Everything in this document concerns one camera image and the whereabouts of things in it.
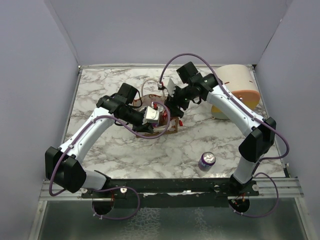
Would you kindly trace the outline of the red cola can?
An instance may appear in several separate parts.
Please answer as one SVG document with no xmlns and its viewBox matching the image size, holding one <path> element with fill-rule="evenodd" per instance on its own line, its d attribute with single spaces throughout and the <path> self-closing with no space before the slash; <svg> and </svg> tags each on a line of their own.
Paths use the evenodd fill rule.
<svg viewBox="0 0 320 240">
<path fill-rule="evenodd" d="M 168 114 L 166 111 L 160 113 L 159 125 L 164 126 L 168 123 Z"/>
</svg>

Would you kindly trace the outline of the canvas bag with rope handles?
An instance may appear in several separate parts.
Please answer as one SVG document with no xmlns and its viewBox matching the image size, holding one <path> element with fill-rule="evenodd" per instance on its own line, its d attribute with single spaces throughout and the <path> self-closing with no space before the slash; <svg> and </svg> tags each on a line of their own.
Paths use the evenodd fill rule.
<svg viewBox="0 0 320 240">
<path fill-rule="evenodd" d="M 153 137 L 159 135 L 161 132 L 163 132 L 166 129 L 166 125 L 168 122 L 168 116 L 163 108 L 162 105 L 155 104 L 154 101 L 156 102 L 161 102 L 165 103 L 165 100 L 167 98 L 166 94 L 164 91 L 161 92 L 161 94 L 156 94 L 156 93 L 148 93 L 144 94 L 144 87 L 148 82 L 155 82 L 156 84 L 158 81 L 154 78 L 147 78 L 143 81 L 140 89 L 140 95 L 138 98 L 133 100 L 133 106 L 138 107 L 142 105 L 138 110 L 144 110 L 147 106 L 156 109 L 160 111 L 159 114 L 159 121 L 158 123 L 152 123 L 151 126 L 153 127 L 153 133 L 148 133 L 148 132 L 141 132 L 141 134 L 145 137 Z"/>
</svg>

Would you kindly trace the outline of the purple can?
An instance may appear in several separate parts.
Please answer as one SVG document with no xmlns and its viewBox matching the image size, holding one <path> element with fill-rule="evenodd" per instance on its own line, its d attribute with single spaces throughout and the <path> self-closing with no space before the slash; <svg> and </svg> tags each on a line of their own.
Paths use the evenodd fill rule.
<svg viewBox="0 0 320 240">
<path fill-rule="evenodd" d="M 211 167 L 216 163 L 216 157 L 212 152 L 204 152 L 199 161 L 198 167 L 201 171 L 207 172 L 211 169 Z"/>
</svg>

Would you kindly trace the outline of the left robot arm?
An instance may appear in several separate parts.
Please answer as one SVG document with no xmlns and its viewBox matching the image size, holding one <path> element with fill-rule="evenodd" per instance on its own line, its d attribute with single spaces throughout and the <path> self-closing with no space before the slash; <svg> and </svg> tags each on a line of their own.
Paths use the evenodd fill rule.
<svg viewBox="0 0 320 240">
<path fill-rule="evenodd" d="M 58 148 L 47 149 L 45 175 L 50 181 L 51 196 L 58 195 L 53 192 L 53 184 L 71 193 L 80 189 L 106 188 L 110 178 L 97 171 L 84 170 L 82 161 L 98 138 L 115 123 L 143 138 L 154 132 L 151 121 L 147 119 L 150 110 L 133 105 L 135 96 L 139 94 L 135 87 L 123 83 L 116 93 L 98 100 L 90 117 L 69 140 Z"/>
</svg>

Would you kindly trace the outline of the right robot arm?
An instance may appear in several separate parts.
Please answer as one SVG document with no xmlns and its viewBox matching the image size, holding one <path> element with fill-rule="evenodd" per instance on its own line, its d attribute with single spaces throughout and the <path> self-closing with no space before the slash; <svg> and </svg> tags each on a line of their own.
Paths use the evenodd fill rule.
<svg viewBox="0 0 320 240">
<path fill-rule="evenodd" d="M 178 87 L 171 79 L 160 84 L 168 92 L 165 104 L 172 114 L 182 117 L 189 102 L 199 98 L 222 111 L 245 137 L 238 147 L 238 166 L 230 177 L 231 191 L 242 192 L 251 182 L 258 161 L 274 144 L 276 121 L 272 117 L 266 119 L 249 109 L 227 89 L 214 72 L 202 76 L 195 65 L 188 62 L 177 73 L 185 87 Z"/>
</svg>

